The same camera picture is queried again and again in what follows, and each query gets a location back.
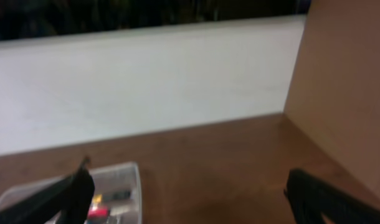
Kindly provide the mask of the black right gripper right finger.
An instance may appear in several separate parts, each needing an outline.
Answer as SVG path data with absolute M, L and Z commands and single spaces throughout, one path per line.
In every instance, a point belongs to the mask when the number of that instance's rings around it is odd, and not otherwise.
M 299 224 L 380 223 L 380 210 L 340 191 L 301 169 L 292 169 L 284 194 Z

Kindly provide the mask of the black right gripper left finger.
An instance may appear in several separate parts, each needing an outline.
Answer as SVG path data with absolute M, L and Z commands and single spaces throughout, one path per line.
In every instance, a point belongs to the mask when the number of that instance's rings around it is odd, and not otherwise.
M 0 211 L 0 224 L 46 223 L 59 214 L 57 223 L 84 223 L 95 192 L 85 157 L 79 168 L 64 179 Z

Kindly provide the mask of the yellow black screwdriver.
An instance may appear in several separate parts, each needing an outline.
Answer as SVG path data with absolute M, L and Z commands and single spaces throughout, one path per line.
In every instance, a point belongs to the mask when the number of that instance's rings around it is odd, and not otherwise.
M 95 195 L 92 199 L 92 203 L 110 203 L 122 200 L 127 200 L 131 198 L 130 190 L 123 190 L 119 192 L 109 192 L 105 194 Z

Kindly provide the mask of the clear plastic container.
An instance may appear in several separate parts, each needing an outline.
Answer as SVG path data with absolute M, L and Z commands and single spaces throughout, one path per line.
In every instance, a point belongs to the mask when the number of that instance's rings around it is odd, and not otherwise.
M 110 203 L 92 203 L 93 207 L 107 207 L 110 214 L 106 218 L 86 220 L 85 224 L 142 224 L 141 181 L 138 165 L 127 162 L 114 166 L 92 169 L 90 175 L 95 184 L 95 195 L 123 190 L 131 191 L 131 198 Z M 0 196 L 0 211 L 20 202 L 36 192 L 63 179 L 62 176 L 44 179 L 30 184 L 11 187 Z

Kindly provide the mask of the red black handled pliers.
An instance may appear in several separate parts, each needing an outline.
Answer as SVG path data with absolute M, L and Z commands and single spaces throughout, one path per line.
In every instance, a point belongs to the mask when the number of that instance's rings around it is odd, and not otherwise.
M 107 207 L 93 207 L 88 211 L 87 220 L 106 218 L 109 214 L 110 210 Z

